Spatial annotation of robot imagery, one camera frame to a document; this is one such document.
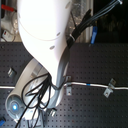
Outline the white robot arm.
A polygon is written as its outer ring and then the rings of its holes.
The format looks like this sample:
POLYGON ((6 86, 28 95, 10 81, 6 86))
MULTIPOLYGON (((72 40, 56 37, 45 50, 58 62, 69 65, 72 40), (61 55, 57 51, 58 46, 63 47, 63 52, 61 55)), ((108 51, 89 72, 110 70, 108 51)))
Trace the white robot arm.
POLYGON ((48 72, 52 84, 49 108, 56 107, 63 96, 69 48, 65 30, 72 0, 17 0, 18 29, 24 47, 33 56, 21 73, 15 88, 6 99, 6 111, 19 119, 25 104, 21 91, 33 77, 48 72))

